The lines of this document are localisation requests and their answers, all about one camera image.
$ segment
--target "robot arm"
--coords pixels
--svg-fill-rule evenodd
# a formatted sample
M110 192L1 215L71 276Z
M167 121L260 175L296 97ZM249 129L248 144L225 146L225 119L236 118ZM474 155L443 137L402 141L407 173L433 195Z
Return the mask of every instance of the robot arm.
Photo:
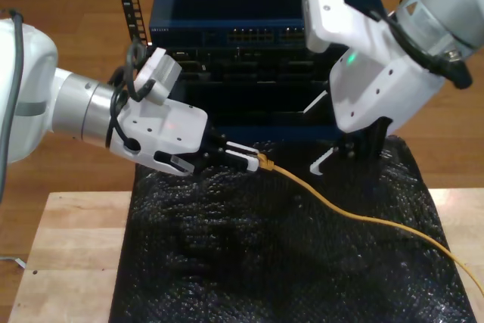
M7 46L3 49L8 56L0 57L0 95L5 96L5 103L13 74L13 34L13 22L0 21L0 43ZM51 131L174 175L188 175L214 163L257 169L257 150L227 142L209 127L203 110L167 98L181 67L164 49L143 57L144 66L130 85L136 96L123 100L122 87L56 68L57 49L44 33L24 25L23 36L23 78L9 163L28 156ZM129 79L124 72L118 75L122 81Z
M349 46L327 90L344 156L378 154L384 137L412 118L445 78L459 89L472 83L464 60L484 44L484 0L404 0L395 13L376 19L344 0L302 0L302 9L310 50L322 53L332 42Z

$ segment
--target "black foam mat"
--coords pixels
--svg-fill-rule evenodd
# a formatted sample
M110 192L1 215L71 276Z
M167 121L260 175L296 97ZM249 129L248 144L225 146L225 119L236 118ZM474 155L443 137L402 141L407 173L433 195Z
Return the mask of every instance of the black foam mat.
M380 160L265 143L276 164L354 213L447 246L420 172L391 137ZM427 242L356 222L275 172L178 178L137 166L110 322L474 322L455 265Z

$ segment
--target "black cable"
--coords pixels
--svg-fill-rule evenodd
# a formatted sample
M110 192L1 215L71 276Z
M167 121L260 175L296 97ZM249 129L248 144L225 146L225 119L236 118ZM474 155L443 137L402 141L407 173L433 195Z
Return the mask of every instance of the black cable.
M395 38L405 53L407 53L417 64L426 70L429 70L431 73L444 76L458 89L466 89L472 85L472 76L470 75L465 62L462 60L450 61L438 55L432 56L420 48L420 46L392 18L375 10L370 11L370 13L376 20L382 20L388 24L393 38Z
M128 88L129 97L136 102L143 100L154 86L154 80L148 80L143 87L137 92L135 89L135 70L140 70L147 59L147 49L137 38L133 39L132 44L128 47L126 53L126 63L123 75L123 82Z
M14 38L15 38L15 66L14 76L12 78L10 94L5 108L5 115L0 131L0 203L3 200L5 191L5 180L7 178L8 163L8 144L10 142L10 132L14 121L15 107L17 106L18 95L20 94L20 83L23 74L23 30L22 14L14 11L8 11L14 21Z
M114 129L123 141L125 147L131 151L141 150L139 142L134 138L128 137L126 133L124 133L123 128L119 124L118 115L128 101L127 96L136 102L140 102L153 88L154 81L150 80L143 85L139 92L136 92L135 90L134 72L135 70L139 71L144 66L147 57L148 53L146 47L138 39L134 39L133 43L128 47L124 67L118 67L113 72L113 75L108 82L109 85L113 85L116 88L111 96L110 128L106 137L106 148L110 146Z

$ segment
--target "wooden floor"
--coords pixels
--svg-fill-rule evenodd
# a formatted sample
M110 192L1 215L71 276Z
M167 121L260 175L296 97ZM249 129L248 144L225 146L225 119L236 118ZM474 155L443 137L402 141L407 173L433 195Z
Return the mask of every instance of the wooden floor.
M149 20L151 2L141 0ZM393 9L399 0L383 0ZM129 36L120 0L0 0L56 43L59 67L107 80L123 62ZM484 53L469 61L475 84L446 85L399 134L410 145L431 188L484 187ZM27 259L52 191L128 191L134 166L59 135L47 135L29 158L8 170L0 206L0 256ZM8 320L22 270L0 262L0 322Z

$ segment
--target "robot cable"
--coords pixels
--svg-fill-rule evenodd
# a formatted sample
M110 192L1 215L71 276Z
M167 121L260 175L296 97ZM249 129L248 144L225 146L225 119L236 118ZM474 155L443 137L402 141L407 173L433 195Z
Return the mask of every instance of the robot cable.
M22 14L13 9L6 10L14 22L14 38L15 38L15 65L14 76L8 95L7 106L5 107L5 115L2 122L2 130L0 131L0 203L3 200L5 191L5 179L7 178L7 164L8 164L8 144L10 143L10 133L12 123L14 121L15 107L17 106L18 95L20 94L20 84L23 75L23 30Z
M266 169L268 171L275 171L278 172L282 175L285 175L289 179L292 179L295 181L295 183L303 186L305 189L307 189L309 192L311 192L316 198L318 198L326 207L329 207L332 209L334 212L339 213L340 215L343 215L349 219L356 219L358 221L364 221L364 222L371 222L371 223L377 223L380 225L386 225L386 226L391 226L394 228L399 228L401 230L410 232L411 234L417 235L419 238L423 238L425 241L430 242L433 246L437 247L440 251L442 251L447 257L451 258L454 260L454 262L459 265L469 276L470 278L476 283L477 287L479 288L482 296L484 297L484 287L480 284L479 280L477 277L465 266L465 264L453 253L450 252L445 246L443 246L441 243L437 242L430 236L424 234L423 232L420 232L412 227L408 227L396 222L392 221L387 221L385 219L377 219L374 217L367 217L367 216L360 216L356 215L354 213L345 211L338 206L335 206L332 204L327 198L323 197L318 191L316 191L311 185L308 183L304 182L302 179L296 177L293 173L288 172L284 168L281 168L279 166L276 166L273 161L269 160L266 155L264 154L258 154L257 155L259 159L259 166L263 169Z

